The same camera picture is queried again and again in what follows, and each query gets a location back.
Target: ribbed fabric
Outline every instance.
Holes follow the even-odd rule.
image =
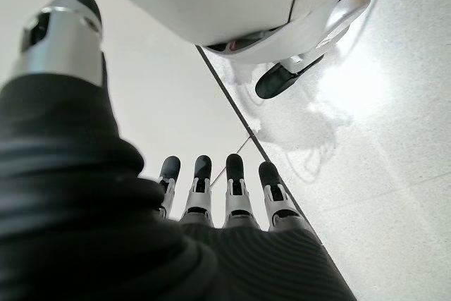
[[[236,300],[353,300],[305,231],[269,233],[252,228],[184,225],[185,234],[210,247]]]

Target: white floor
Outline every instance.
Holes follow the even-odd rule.
[[[373,0],[267,101],[271,66],[207,54],[358,300],[449,300],[450,4]]]

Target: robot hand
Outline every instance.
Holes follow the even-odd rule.
[[[244,166],[241,156],[231,154],[225,163],[227,172],[227,191],[225,193],[224,228],[252,227],[260,229],[249,199],[245,184]],[[175,183],[180,172],[180,160],[176,156],[168,157],[161,169],[160,184],[165,190],[164,201],[160,207],[160,216],[167,218],[171,212],[175,194]],[[259,167],[261,186],[264,190],[264,203],[269,219],[270,231],[287,229],[311,230],[307,221],[296,210],[290,196],[281,184],[277,168],[270,162]],[[211,160],[206,155],[197,158],[194,166],[194,180],[190,188],[187,204],[180,220],[183,224],[197,223],[213,226],[211,220]]]

